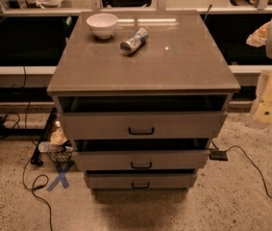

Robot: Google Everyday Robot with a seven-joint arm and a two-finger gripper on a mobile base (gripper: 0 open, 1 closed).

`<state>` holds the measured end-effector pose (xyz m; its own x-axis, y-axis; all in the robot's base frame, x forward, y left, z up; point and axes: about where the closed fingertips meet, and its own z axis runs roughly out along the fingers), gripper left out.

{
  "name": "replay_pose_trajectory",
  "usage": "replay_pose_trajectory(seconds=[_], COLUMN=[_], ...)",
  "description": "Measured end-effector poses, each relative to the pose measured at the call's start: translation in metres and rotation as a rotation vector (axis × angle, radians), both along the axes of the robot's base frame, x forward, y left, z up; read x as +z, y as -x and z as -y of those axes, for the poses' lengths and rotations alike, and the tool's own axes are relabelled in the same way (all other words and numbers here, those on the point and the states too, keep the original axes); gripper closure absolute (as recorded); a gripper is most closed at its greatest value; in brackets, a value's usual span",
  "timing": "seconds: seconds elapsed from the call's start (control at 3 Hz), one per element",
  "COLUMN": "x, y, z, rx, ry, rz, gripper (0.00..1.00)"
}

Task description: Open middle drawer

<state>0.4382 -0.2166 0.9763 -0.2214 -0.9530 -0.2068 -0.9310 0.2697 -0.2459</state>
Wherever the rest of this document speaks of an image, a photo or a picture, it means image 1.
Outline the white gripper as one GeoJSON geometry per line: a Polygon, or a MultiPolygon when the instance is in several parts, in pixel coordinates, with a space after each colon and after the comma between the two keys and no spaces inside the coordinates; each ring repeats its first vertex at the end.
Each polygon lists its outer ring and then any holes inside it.
{"type": "MultiPolygon", "coordinates": [[[[269,25],[269,22],[261,25],[246,39],[246,43],[253,47],[264,46],[269,25]]],[[[257,99],[250,110],[249,124],[257,129],[264,129],[272,124],[272,70],[264,70],[260,74],[257,99]]]]}

